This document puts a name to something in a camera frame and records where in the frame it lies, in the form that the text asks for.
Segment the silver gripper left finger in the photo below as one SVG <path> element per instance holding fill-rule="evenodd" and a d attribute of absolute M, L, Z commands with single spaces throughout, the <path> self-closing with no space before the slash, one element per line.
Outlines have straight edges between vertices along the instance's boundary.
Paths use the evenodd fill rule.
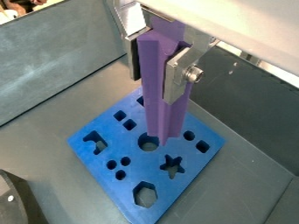
<path fill-rule="evenodd" d="M 149 28 L 145 25 L 141 5 L 136 0 L 113 0 L 113 6 L 116 19 L 120 25 L 121 38 L 124 40 L 129 75 L 130 79 L 137 81 L 141 74 L 136 39 Z"/>

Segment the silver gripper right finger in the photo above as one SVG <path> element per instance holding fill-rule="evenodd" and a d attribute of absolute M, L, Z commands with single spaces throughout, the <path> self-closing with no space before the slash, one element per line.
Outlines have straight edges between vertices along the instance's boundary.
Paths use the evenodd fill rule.
<path fill-rule="evenodd" d="M 189 44 L 166 61 L 164 69 L 162 100 L 172 105 L 181 97 L 188 83 L 197 83 L 202 70 L 197 63 L 201 56 L 220 42 L 213 36 L 185 26 L 182 41 Z"/>

